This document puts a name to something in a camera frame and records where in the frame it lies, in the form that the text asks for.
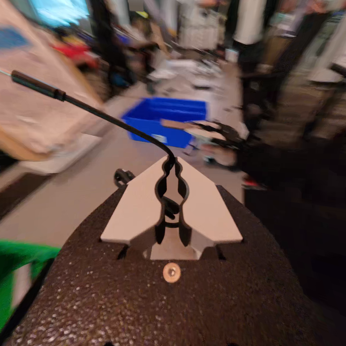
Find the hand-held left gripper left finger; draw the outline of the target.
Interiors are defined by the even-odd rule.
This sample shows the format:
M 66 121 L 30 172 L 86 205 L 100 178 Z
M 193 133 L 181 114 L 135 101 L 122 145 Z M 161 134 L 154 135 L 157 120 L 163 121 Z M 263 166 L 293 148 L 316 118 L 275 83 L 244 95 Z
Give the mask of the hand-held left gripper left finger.
M 100 239 L 106 243 L 127 245 L 150 259 L 152 247 L 158 243 L 156 228 L 165 230 L 165 205 L 169 156 L 164 156 L 125 188 Z

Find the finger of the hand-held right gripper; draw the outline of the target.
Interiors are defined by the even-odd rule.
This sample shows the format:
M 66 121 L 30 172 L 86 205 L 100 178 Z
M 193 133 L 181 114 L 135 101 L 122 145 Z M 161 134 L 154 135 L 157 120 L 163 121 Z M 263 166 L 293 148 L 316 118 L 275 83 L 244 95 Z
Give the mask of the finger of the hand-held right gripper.
M 161 125 L 165 128 L 173 128 L 173 129 L 180 129 L 180 130 L 186 130 L 189 128 L 201 128 L 205 130 L 217 129 L 216 123 L 205 121 L 205 120 L 178 122 L 173 120 L 161 119 Z
M 186 129 L 186 132 L 201 141 L 211 141 L 214 139 L 226 141 L 226 138 L 222 134 L 215 131 L 207 131 L 204 129 Z

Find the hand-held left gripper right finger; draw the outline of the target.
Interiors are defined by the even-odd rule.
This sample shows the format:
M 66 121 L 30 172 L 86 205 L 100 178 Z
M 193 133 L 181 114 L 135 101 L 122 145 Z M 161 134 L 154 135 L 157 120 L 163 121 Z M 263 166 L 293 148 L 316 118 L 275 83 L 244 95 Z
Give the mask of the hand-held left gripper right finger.
M 217 186 L 180 157 L 176 158 L 179 205 L 179 237 L 199 260 L 207 248 L 243 241 Z

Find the blue plastic bin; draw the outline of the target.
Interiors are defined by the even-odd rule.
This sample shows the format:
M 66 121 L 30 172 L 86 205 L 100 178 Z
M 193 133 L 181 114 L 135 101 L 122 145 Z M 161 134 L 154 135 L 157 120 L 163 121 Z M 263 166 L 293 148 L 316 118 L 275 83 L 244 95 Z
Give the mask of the blue plastic bin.
M 184 123 L 206 118 L 207 103 L 204 101 L 154 97 L 143 99 L 123 114 L 121 120 L 167 146 L 186 148 L 192 136 L 183 130 L 162 126 L 161 120 Z

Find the green plastic bin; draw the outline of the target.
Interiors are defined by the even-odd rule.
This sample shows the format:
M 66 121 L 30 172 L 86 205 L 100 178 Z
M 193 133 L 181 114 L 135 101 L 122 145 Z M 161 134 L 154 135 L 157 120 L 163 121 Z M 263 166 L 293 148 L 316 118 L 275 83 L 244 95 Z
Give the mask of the green plastic bin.
M 40 291 L 59 247 L 1 240 L 0 246 L 0 327 L 1 343 L 9 337 Z M 28 286 L 15 302 L 16 271 L 28 270 Z

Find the person's right hand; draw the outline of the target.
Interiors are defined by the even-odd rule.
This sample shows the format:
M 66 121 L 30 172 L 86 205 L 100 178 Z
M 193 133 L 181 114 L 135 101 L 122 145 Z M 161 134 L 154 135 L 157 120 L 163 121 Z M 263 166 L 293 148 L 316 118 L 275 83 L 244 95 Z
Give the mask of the person's right hand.
M 209 161 L 214 161 L 225 167 L 233 167 L 237 163 L 237 154 L 231 148 L 219 145 L 203 144 L 201 150 Z

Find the red printed sheet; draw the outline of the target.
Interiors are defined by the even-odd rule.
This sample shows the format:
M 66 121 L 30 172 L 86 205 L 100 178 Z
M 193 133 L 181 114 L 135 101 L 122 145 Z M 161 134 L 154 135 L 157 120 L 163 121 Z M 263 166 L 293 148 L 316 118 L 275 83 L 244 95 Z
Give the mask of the red printed sheet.
M 259 184 L 257 181 L 255 181 L 249 176 L 246 176 L 245 178 L 243 178 L 242 187 L 243 189 L 246 189 L 246 190 L 258 190 L 258 191 L 267 190 L 267 187 L 265 185 Z

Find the red bin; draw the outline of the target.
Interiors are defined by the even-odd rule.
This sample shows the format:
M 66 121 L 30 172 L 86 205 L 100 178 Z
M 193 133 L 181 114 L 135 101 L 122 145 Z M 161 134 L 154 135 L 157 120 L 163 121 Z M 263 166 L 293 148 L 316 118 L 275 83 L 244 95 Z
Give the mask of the red bin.
M 99 56 L 94 54 L 88 46 L 70 45 L 70 44 L 53 44 L 51 48 L 69 58 L 75 66 L 88 66 L 91 69 L 99 67 Z

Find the wooden document stand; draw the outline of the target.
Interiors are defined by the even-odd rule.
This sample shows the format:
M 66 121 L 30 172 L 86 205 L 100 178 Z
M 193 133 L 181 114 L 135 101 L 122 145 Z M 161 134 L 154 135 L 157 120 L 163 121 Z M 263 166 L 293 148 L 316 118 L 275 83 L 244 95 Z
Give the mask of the wooden document stand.
M 20 15 L 31 25 L 31 27 L 34 29 L 37 35 L 41 37 L 41 39 L 44 40 L 49 46 L 54 43 L 55 38 L 52 34 L 48 33 L 44 29 L 34 26 L 28 19 L 26 19 L 20 13 L 20 11 L 18 11 L 15 8 L 15 6 L 13 6 L 13 4 L 10 1 L 1 1 L 0 7 L 1 16 L 9 17 Z M 67 68 L 69 69 L 71 74 L 76 78 L 79 84 L 83 86 L 88 95 L 88 99 L 93 100 L 98 104 L 97 107 L 94 107 L 97 109 L 102 108 L 102 100 L 92 89 L 92 87 L 90 86 L 84 75 L 80 72 L 80 70 L 73 64 L 73 62 L 69 58 L 65 57 L 63 54 L 57 52 L 56 50 L 54 50 L 54 52 L 67 66 Z M 11 78 L 11 73 L 2 70 L 1 73 L 6 76 L 10 76 Z M 73 141 L 69 141 L 64 145 L 58 145 L 54 147 L 51 151 L 46 153 L 37 153 L 31 150 L 29 147 L 22 144 L 19 140 L 8 135 L 1 127 L 1 150 L 9 154 L 11 157 L 24 162 L 21 163 L 21 166 L 23 167 L 32 169 L 43 174 L 59 173 L 61 171 L 64 171 L 67 167 L 71 166 L 81 157 L 86 155 L 89 151 L 94 149 L 102 140 L 101 137 L 97 136 L 97 134 L 101 131 L 101 128 L 103 127 L 103 125 L 101 124 L 101 120 L 94 117 L 93 115 L 92 119 L 93 123 L 84 132 L 77 135 Z

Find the blue header laminated sheet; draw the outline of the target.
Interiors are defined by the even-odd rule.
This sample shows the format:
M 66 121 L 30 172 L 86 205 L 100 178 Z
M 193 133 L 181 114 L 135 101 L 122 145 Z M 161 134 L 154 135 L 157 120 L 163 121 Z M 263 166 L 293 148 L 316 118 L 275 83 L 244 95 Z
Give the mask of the blue header laminated sheet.
M 83 86 L 59 56 L 20 15 L 1 16 L 0 67 L 8 73 L 22 72 L 98 106 L 88 99 Z M 73 141 L 93 123 L 92 115 L 86 111 L 16 84 L 2 73 L 0 87 L 1 127 L 37 153 Z

